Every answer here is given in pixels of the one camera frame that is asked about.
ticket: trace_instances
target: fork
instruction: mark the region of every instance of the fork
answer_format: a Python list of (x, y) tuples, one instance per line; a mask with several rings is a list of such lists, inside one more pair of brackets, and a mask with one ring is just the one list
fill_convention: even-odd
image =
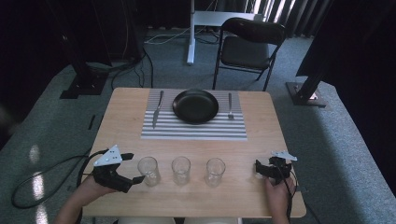
[(230, 112), (228, 112), (228, 119), (233, 119), (233, 97), (231, 96), (231, 93), (228, 93), (228, 105), (230, 106)]

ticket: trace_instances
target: metal stand base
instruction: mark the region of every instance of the metal stand base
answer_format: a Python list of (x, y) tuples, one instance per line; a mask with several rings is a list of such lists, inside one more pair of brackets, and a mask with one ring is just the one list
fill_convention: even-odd
[(79, 86), (78, 77), (76, 76), (67, 91), (63, 91), (61, 99), (77, 99), (80, 95), (100, 95), (106, 84), (108, 74), (97, 76), (91, 86)]
[(324, 108), (328, 106), (326, 101), (323, 100), (323, 98), (321, 97), (318, 91), (315, 91), (315, 93), (311, 96), (311, 99), (307, 101), (302, 100), (297, 94), (297, 92), (303, 86), (303, 83), (287, 82), (286, 86), (288, 87), (290, 97), (295, 105), (315, 105), (320, 108)]

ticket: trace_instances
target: clear glass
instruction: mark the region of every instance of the clear glass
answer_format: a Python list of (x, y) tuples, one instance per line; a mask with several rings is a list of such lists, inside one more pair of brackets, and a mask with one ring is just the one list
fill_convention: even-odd
[(221, 183), (225, 172), (225, 163), (219, 158), (210, 159), (206, 164), (205, 182), (210, 187), (217, 187)]
[(174, 181), (177, 185), (185, 185), (190, 181), (190, 160), (186, 157), (176, 157), (172, 161)]
[(148, 186), (156, 186), (160, 182), (160, 171), (158, 170), (158, 163), (154, 158), (142, 158), (137, 164), (137, 169), (139, 170), (141, 175), (146, 176), (144, 182)]

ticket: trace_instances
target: black chair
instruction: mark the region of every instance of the black chair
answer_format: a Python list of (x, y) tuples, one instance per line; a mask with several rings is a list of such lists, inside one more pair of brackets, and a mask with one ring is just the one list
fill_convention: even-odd
[[(219, 68), (257, 73), (259, 80), (266, 69), (267, 89), (274, 67), (276, 53), (285, 40), (285, 27), (278, 23), (230, 18), (220, 27), (218, 58), (212, 90), (216, 88)], [(270, 55), (268, 45), (274, 45)]]

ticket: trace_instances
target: person's right hand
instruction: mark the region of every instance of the person's right hand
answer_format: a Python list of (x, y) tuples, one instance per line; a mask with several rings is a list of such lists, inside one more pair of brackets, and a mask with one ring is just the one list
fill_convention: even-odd
[(103, 187), (102, 185), (95, 182), (92, 175), (89, 175), (78, 186), (72, 196), (76, 198), (76, 201), (78, 201), (80, 206), (86, 206), (96, 199), (113, 192), (117, 191), (115, 189)]
[[(291, 178), (287, 178), (286, 182), (288, 183), (290, 190), (294, 190), (295, 185), (293, 180)], [(287, 217), (289, 192), (285, 183), (282, 181), (274, 186), (270, 179), (265, 176), (264, 187), (273, 222), (275, 224), (289, 223)]]

